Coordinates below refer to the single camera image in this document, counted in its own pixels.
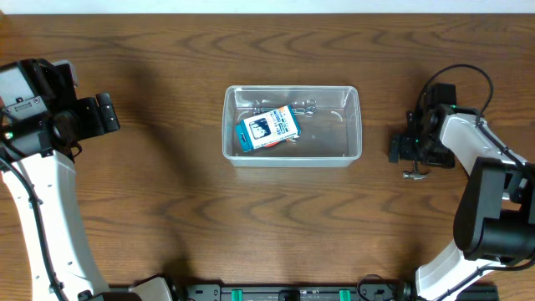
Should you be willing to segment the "small claw hammer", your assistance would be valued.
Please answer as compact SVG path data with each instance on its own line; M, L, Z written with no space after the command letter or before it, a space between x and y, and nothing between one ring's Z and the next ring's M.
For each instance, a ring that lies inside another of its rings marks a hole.
M412 111L409 111L406 115L407 130L403 134L402 138L402 155L406 161L413 163L413 171L404 171L403 178L405 180L424 180L427 177L427 173L421 173L418 168L419 154L416 149L416 135L415 135L415 117Z

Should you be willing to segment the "clear plastic container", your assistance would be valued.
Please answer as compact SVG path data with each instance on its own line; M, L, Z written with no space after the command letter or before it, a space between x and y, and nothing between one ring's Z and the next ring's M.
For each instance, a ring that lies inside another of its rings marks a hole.
M315 99L317 112L296 115L297 143L244 152L235 126L254 116L252 107L289 105ZM222 154L240 167L347 167L362 154L359 94L352 86L233 85L222 111Z

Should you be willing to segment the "silver wrench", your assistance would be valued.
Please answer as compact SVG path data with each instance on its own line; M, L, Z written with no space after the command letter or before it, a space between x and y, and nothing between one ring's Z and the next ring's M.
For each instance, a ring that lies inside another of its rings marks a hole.
M288 106L295 115L313 115L317 112L316 104L315 99L307 99L303 102L294 102ZM260 104L255 104L252 107L252 113L254 115L260 115L276 109L278 109L278 106L260 106Z

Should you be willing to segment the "red handled pliers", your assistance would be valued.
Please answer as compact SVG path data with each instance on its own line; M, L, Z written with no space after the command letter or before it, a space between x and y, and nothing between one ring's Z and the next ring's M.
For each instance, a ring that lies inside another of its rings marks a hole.
M265 146L263 146L263 148L271 148L271 147L274 147L276 145L280 145L282 143L297 143L298 142L298 137L293 137L293 138L288 138L286 140L280 140L280 141L275 141L271 144L267 144Z

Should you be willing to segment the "blue white product box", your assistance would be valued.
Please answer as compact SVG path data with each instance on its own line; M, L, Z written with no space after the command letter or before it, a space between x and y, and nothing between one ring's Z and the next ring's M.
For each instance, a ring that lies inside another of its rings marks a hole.
M290 105L241 120L235 126L235 131L244 152L273 146L301 134L297 117Z

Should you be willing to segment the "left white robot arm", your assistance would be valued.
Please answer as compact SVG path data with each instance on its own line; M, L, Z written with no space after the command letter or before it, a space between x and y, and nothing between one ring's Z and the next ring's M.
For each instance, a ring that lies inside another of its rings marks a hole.
M84 300L109 285L91 253L73 149L120 128L110 96L17 99L1 110L1 173L18 210L34 300Z

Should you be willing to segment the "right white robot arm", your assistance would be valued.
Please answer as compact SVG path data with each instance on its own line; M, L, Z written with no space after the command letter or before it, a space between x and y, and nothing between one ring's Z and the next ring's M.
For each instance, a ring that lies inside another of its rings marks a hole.
M456 300L492 272L534 265L534 165L492 133L482 114L456 105L425 105L407 114L390 143L390 161L452 168L468 179L452 241L415 271L416 300Z

